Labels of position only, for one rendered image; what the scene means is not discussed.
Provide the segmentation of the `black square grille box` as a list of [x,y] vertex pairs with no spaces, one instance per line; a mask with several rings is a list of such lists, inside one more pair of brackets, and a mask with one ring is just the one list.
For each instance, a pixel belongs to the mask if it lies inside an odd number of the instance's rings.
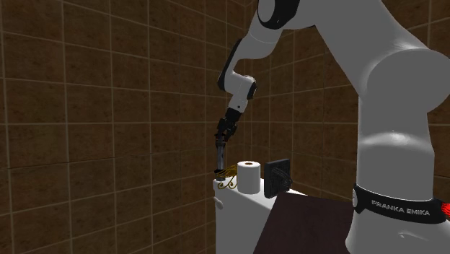
[[266,162],[264,166],[264,196],[273,198],[287,192],[293,183],[290,159]]

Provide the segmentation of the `white toilet paper roll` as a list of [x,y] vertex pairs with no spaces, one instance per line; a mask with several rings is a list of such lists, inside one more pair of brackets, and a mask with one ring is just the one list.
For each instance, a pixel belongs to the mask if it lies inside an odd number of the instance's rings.
[[237,164],[237,188],[243,194],[260,192],[260,163],[241,161]]

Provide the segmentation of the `dark maroon robot stand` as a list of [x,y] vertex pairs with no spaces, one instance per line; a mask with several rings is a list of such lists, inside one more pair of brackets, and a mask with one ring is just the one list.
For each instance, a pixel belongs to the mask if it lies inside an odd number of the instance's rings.
[[352,218],[351,203],[282,193],[253,254],[350,254],[345,239]]

